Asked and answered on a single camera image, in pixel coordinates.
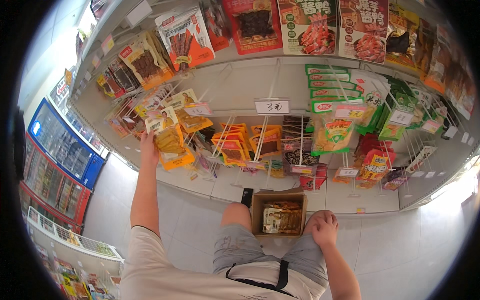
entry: open cardboard box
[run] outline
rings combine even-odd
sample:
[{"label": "open cardboard box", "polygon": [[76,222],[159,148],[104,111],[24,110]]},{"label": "open cardboard box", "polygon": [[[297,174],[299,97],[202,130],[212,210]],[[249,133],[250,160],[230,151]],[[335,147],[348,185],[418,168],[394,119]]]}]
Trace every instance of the open cardboard box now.
[{"label": "open cardboard box", "polygon": [[[300,233],[264,233],[263,217],[264,203],[271,201],[291,201],[298,202],[302,208]],[[252,233],[257,237],[271,238],[298,238],[303,233],[305,227],[305,218],[307,216],[307,196],[302,188],[295,188],[278,192],[257,192],[252,197]]]}]

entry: floor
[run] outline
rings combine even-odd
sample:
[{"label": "floor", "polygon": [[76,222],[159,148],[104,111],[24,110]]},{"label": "floor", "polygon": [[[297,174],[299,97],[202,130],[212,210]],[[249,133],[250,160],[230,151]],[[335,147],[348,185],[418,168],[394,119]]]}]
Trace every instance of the floor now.
[{"label": "floor", "polygon": [[[110,155],[90,199],[84,235],[128,257],[129,212],[137,172]],[[227,203],[157,185],[160,235],[180,269],[212,272],[215,232]],[[354,270],[364,299],[425,299],[454,260],[472,221],[473,201],[443,198],[388,216],[339,216],[337,247]],[[267,254],[283,255],[294,240],[264,239]],[[331,299],[328,290],[321,299]]]}]

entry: white wire rack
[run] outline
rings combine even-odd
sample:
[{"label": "white wire rack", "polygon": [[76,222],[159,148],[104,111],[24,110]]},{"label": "white wire rack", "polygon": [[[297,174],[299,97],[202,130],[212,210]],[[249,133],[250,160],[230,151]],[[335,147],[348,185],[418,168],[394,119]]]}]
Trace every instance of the white wire rack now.
[{"label": "white wire rack", "polygon": [[29,207],[28,209],[27,220],[30,224],[36,226],[45,234],[50,235],[50,237],[56,238],[57,240],[68,243],[68,246],[76,250],[87,252],[89,254],[96,254],[99,256],[123,260],[114,247],[69,231],[60,225],[53,223],[51,220],[47,219],[47,217],[36,211],[36,209],[33,207]]}]

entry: gray shorts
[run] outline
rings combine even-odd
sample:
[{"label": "gray shorts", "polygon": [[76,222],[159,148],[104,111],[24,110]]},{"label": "gray shorts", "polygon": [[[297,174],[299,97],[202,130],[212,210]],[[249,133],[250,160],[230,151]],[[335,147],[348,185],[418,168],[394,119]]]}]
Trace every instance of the gray shorts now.
[{"label": "gray shorts", "polygon": [[[304,234],[282,258],[288,261],[288,268],[299,272],[325,289],[328,278],[324,254],[313,240],[312,234]],[[280,262],[280,258],[265,255],[260,242],[240,224],[229,224],[220,228],[213,255],[213,272],[220,273],[234,263]]]}]

